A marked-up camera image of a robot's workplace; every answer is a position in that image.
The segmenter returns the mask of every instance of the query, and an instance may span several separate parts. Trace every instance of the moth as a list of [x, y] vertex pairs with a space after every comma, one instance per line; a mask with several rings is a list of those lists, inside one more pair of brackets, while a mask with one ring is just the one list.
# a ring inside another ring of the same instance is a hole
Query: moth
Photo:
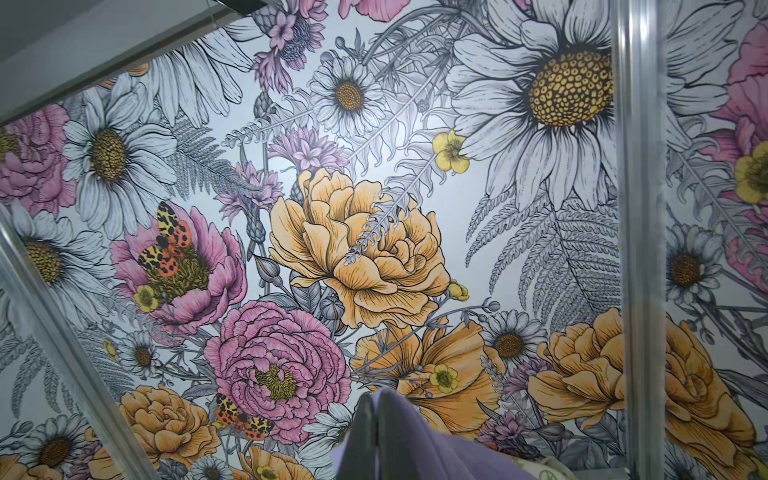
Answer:
[[173, 209], [165, 202], [157, 206], [157, 226], [160, 235], [156, 245], [145, 248], [138, 263], [146, 270], [157, 270], [163, 278], [169, 278], [179, 270], [179, 261], [184, 258], [184, 249], [192, 243], [187, 222], [179, 220]]

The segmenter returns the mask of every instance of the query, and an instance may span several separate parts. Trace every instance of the butterfly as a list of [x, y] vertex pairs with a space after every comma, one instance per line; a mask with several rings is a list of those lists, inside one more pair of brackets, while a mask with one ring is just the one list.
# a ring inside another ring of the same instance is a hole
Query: butterfly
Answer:
[[235, 427], [239, 433], [245, 435], [249, 440], [258, 442], [264, 440], [272, 432], [275, 422], [260, 417], [249, 417], [245, 412], [241, 412], [232, 399], [221, 393], [217, 393], [216, 418], [224, 425]]
[[157, 245], [145, 248], [139, 254], [138, 263], [168, 278], [179, 270], [179, 260], [184, 258], [184, 249], [192, 243], [192, 236], [187, 222], [179, 220], [165, 202], [157, 206], [156, 218], [160, 228], [160, 235], [155, 238]]

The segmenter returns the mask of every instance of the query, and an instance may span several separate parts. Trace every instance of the white daisy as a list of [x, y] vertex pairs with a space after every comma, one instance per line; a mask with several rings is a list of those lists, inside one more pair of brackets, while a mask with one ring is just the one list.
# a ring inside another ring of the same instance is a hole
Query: white daisy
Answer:
[[384, 92], [350, 57], [326, 60], [310, 82], [317, 120], [342, 137], [362, 136], [384, 119]]
[[139, 330], [128, 333], [117, 345], [120, 364], [129, 373], [146, 380], [162, 365], [149, 333]]
[[87, 445], [87, 427], [88, 421], [79, 414], [46, 420], [22, 440], [23, 446], [16, 452], [21, 456], [20, 463], [30, 468], [47, 465], [66, 473], [79, 451]]
[[[47, 211], [32, 218], [18, 200], [11, 215], [14, 230], [67, 319], [86, 327], [108, 315], [101, 296], [111, 296], [111, 291], [102, 280], [112, 278], [114, 268], [105, 262], [108, 251], [101, 233], [75, 234], [68, 218], [57, 221]], [[19, 307], [5, 294], [0, 298], [0, 313], [8, 318], [25, 315]]]
[[110, 239], [123, 228], [135, 235], [137, 221], [149, 228], [157, 204], [168, 198], [165, 186], [176, 183], [163, 160], [176, 153], [176, 139], [158, 124], [136, 125], [143, 91], [143, 86], [132, 91], [130, 78], [121, 75], [105, 110], [96, 89], [86, 90], [85, 125], [64, 126], [63, 153], [70, 161], [63, 177], [78, 181], [75, 206], [81, 218], [92, 230], [103, 226]]
[[714, 480], [696, 459], [677, 445], [665, 443], [664, 479], [665, 480]]
[[667, 300], [691, 304], [697, 297], [712, 302], [715, 279], [723, 267], [723, 238], [698, 225], [667, 228]]
[[243, 38], [257, 38], [263, 35], [251, 17], [234, 22], [230, 27], [220, 28], [198, 38], [183, 47], [149, 62], [147, 73], [133, 77], [133, 85], [145, 86], [140, 98], [144, 111], [154, 108], [154, 101], [160, 105], [171, 126], [179, 111], [183, 111], [192, 124], [200, 127], [208, 123], [207, 106], [215, 113], [227, 116], [230, 103], [239, 104], [243, 91], [232, 78], [232, 69], [249, 71], [253, 59], [240, 50], [230, 31], [237, 30], [244, 22], [253, 24]]
[[736, 51], [738, 43], [726, 37], [744, 4], [710, 3], [682, 19], [683, 0], [665, 0], [660, 5], [667, 39], [667, 145], [685, 151], [693, 143], [677, 118], [717, 111], [728, 101], [724, 86], [701, 79]]
[[617, 182], [610, 2], [533, 0], [526, 15], [488, 0], [500, 42], [474, 33], [454, 44], [460, 65], [446, 83], [459, 113], [461, 155], [489, 160], [486, 193], [517, 185], [519, 208], [548, 179], [559, 208], [571, 189], [598, 203], [601, 169]]
[[330, 403], [328, 413], [318, 413], [317, 423], [304, 426], [304, 432], [316, 435], [302, 445], [297, 454], [301, 465], [315, 469], [316, 480], [333, 480], [333, 464], [330, 452], [343, 442], [352, 426], [352, 412], [341, 403]]
[[192, 464], [184, 480], [232, 480], [232, 469], [213, 455], [200, 457]]
[[547, 330], [526, 312], [496, 312], [481, 320], [480, 336], [504, 360], [507, 370], [529, 358], [538, 358], [536, 347], [547, 341]]

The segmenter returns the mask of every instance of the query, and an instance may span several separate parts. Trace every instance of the orange rose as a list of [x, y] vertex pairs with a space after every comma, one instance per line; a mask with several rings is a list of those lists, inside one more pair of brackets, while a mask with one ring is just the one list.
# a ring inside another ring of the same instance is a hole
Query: orange rose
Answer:
[[61, 480], [61, 472], [47, 465], [27, 468], [18, 455], [6, 455], [0, 457], [0, 480]]
[[[596, 424], [609, 409], [624, 408], [624, 339], [621, 317], [611, 309], [593, 326], [554, 332], [538, 355], [554, 370], [531, 377], [528, 392], [561, 422], [588, 419]], [[712, 360], [688, 325], [667, 316], [667, 439], [692, 455], [711, 474], [746, 480], [757, 466], [743, 451], [755, 442], [755, 429], [712, 367]]]
[[344, 304], [342, 321], [355, 328], [382, 321], [420, 326], [437, 309], [429, 296], [445, 292], [450, 276], [445, 271], [440, 250], [440, 230], [435, 213], [426, 217], [411, 201], [406, 218], [400, 214], [397, 225], [346, 264], [345, 255], [355, 246], [369, 216], [379, 208], [380, 183], [367, 180], [357, 185], [346, 175], [324, 169], [314, 177], [309, 171], [299, 176], [304, 205], [280, 198], [272, 211], [270, 256], [298, 272], [303, 278], [293, 285], [309, 286], [324, 280]]
[[[205, 410], [162, 385], [156, 389], [140, 386], [126, 393], [120, 411], [155, 468], [161, 458], [176, 460], [189, 468], [221, 445], [216, 427], [208, 424]], [[120, 475], [104, 448], [96, 452], [88, 467], [96, 480]]]
[[[504, 373], [505, 367], [496, 350], [483, 345], [480, 325], [471, 322], [445, 329], [429, 330], [420, 339], [411, 335], [413, 328], [387, 330], [357, 341], [355, 358], [349, 361], [360, 369], [368, 359], [369, 369], [379, 379], [391, 379], [392, 386], [412, 404], [419, 407], [431, 427], [443, 433], [474, 439], [480, 426], [488, 420], [478, 402], [491, 410], [498, 408], [499, 394], [481, 357], [487, 356]], [[397, 347], [392, 346], [405, 339]], [[381, 358], [380, 346], [391, 348]]]
[[243, 472], [233, 468], [235, 480], [315, 480], [293, 457], [265, 452], [259, 447], [251, 447], [249, 452], [250, 457], [238, 454]]

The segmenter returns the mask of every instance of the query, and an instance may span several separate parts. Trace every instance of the floral wallpaper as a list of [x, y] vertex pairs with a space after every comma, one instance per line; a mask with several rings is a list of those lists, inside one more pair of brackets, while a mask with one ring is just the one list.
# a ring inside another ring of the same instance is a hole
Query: floral wallpaper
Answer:
[[[383, 386], [625, 465], [610, 7], [290, 0], [0, 128], [0, 204], [161, 478], [330, 480]], [[764, 478], [768, 12], [664, 8], [665, 472]], [[0, 478], [120, 478], [24, 315], [0, 293]]]

